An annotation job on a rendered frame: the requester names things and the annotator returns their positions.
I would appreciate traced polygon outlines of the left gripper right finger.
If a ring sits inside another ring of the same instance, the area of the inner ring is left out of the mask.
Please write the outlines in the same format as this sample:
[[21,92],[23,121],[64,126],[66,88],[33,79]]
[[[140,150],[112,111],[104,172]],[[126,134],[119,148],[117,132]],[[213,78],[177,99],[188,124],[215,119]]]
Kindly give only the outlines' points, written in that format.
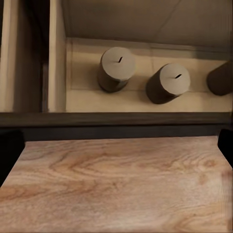
[[217,145],[233,168],[233,131],[222,129]]

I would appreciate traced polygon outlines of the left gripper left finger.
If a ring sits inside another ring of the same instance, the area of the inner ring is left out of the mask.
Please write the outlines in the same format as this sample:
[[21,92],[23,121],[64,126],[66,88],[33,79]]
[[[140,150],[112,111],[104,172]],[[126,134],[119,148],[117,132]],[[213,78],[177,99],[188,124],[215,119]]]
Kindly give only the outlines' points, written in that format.
[[0,188],[24,149],[21,129],[0,134]]

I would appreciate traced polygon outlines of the pillar candle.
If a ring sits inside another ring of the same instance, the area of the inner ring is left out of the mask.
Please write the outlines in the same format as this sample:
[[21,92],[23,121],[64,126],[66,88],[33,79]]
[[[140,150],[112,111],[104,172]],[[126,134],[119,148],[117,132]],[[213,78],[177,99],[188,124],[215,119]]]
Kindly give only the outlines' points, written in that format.
[[216,95],[233,93],[233,59],[211,71],[207,83],[209,89]]
[[98,70],[98,82],[110,92],[123,89],[136,69],[134,56],[121,47],[109,48],[101,57]]
[[182,65],[171,63],[147,82],[146,92],[152,102],[164,104],[186,93],[189,87],[189,72]]

